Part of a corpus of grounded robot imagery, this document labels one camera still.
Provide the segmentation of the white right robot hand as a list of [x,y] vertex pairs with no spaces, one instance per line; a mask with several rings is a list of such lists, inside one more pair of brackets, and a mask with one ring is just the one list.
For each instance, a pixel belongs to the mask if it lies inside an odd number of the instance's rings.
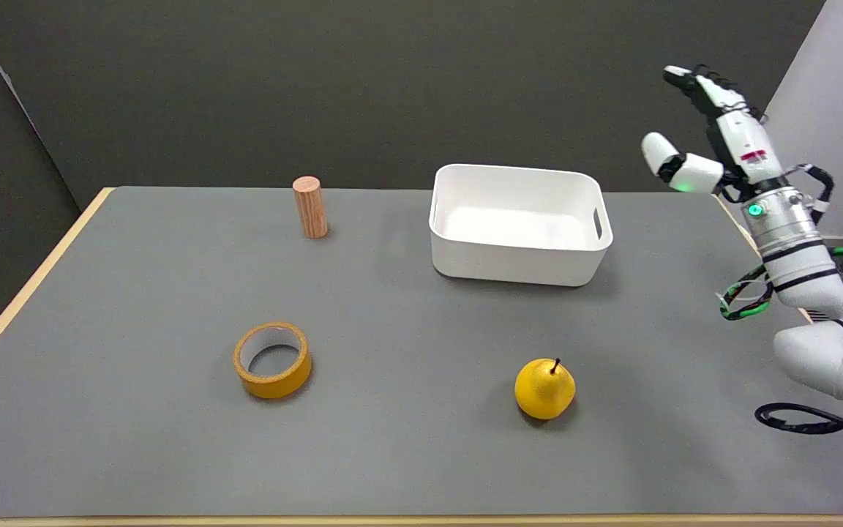
[[787,186],[763,126],[763,112],[733,81],[697,64],[692,70],[668,64],[662,79],[680,90],[705,117],[713,159],[679,152],[658,132],[643,137],[643,159],[655,177],[680,193],[722,194],[730,203]]

